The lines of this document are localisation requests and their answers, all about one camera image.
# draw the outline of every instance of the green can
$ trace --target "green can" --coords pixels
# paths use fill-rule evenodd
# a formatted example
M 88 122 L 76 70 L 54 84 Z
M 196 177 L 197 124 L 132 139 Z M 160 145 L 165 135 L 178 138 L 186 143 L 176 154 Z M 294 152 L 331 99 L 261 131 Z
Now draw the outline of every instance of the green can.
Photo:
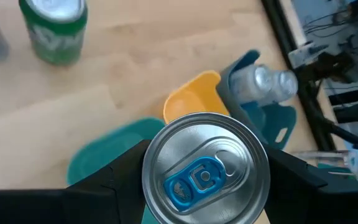
M 54 65 L 75 63 L 88 18 L 85 0 L 19 0 L 35 54 Z

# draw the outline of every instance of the can rim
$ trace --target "can rim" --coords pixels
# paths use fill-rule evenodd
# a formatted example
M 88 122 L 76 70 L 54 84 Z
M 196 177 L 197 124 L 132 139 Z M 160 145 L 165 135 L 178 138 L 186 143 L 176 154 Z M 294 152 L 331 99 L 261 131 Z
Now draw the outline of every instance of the can rim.
M 34 0 L 25 0 L 27 2 L 27 4 L 29 5 L 29 7 L 36 13 L 36 15 L 38 15 L 39 17 L 41 17 L 42 19 L 45 19 L 49 22 L 56 22 L 59 24 L 65 24 L 65 23 L 69 23 L 69 22 L 74 22 L 76 21 L 78 18 L 80 18 L 82 16 L 82 14 L 84 13 L 85 10 L 85 5 L 86 5 L 86 1 L 85 0 L 76 0 L 80 3 L 80 9 L 78 10 L 78 13 L 69 18 L 69 19 L 57 19 L 54 17 L 50 17 L 45 15 L 42 11 L 39 10 L 39 7 L 37 7 L 34 4 Z
M 262 143 L 259 141 L 259 139 L 256 137 L 256 135 L 244 124 L 241 122 L 235 120 L 234 118 L 230 116 L 226 116 L 223 114 L 218 113 L 209 113 L 209 112 L 201 112 L 201 113 L 192 113 L 188 115 L 184 115 L 180 118 L 177 118 L 176 120 L 172 121 L 170 124 L 166 125 L 162 130 L 158 132 L 158 134 L 154 137 L 152 142 L 150 143 L 149 147 L 146 150 L 144 160 L 143 160 L 143 166 L 142 166 L 142 188 L 144 192 L 144 197 L 147 206 L 149 207 L 149 210 L 152 212 L 153 216 L 156 218 L 156 220 L 159 223 L 166 223 L 167 220 L 169 220 L 166 216 L 161 216 L 160 212 L 158 212 L 158 206 L 156 203 L 156 199 L 158 198 L 157 192 L 150 189 L 150 186 L 152 183 L 150 183 L 150 173 L 153 170 L 153 161 L 157 158 L 159 155 L 159 151 L 162 149 L 162 146 L 170 139 L 173 135 L 175 135 L 178 131 L 182 130 L 183 128 L 199 124 L 220 124 L 219 126 L 222 128 L 228 129 L 230 132 L 235 134 L 238 138 L 243 140 L 246 137 L 252 138 L 254 143 L 258 144 L 262 150 L 259 150 L 259 152 L 255 151 L 254 153 L 258 153 L 257 157 L 258 159 L 261 159 L 264 163 L 263 166 L 267 166 L 268 169 L 263 172 L 263 176 L 266 176 L 266 179 L 264 179 L 260 184 L 260 192 L 257 194 L 257 198 L 259 198 L 258 204 L 253 207 L 251 215 L 248 215 L 249 223 L 253 223 L 258 219 L 260 214 L 262 213 L 265 203 L 267 201 L 267 197 L 269 195 L 270 190 L 270 168 L 269 168 L 269 161 L 267 159 L 266 151 L 262 145 Z

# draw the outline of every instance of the teal plastic tray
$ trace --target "teal plastic tray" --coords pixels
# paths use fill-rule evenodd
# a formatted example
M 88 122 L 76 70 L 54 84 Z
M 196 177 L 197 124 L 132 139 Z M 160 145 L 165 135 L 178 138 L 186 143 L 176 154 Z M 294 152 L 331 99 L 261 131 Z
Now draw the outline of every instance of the teal plastic tray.
M 93 174 L 141 140 L 153 139 L 164 126 L 165 123 L 160 119 L 144 118 L 89 143 L 71 159 L 67 170 L 67 183 L 75 184 Z M 142 223 L 158 223 L 147 207 Z

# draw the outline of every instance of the aluminum can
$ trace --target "aluminum can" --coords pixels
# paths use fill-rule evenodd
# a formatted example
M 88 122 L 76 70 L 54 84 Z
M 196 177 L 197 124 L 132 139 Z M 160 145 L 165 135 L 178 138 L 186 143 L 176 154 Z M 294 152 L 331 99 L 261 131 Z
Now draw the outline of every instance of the aluminum can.
M 54 65 L 76 62 L 88 17 L 85 0 L 19 0 L 35 54 Z
M 150 143 L 142 186 L 160 223 L 253 223 L 269 194 L 269 162 L 260 141 L 239 121 L 188 114 Z

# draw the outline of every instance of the can lid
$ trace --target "can lid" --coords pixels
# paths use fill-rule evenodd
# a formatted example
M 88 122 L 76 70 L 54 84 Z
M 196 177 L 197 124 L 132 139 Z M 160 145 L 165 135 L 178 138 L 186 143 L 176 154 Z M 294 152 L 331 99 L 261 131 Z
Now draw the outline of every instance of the can lid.
M 53 22 L 71 22 L 85 9 L 85 0 L 27 0 L 29 6 L 41 17 Z
M 253 223 L 269 194 L 269 162 L 259 140 L 235 119 L 188 114 L 150 143 L 142 185 L 160 223 Z

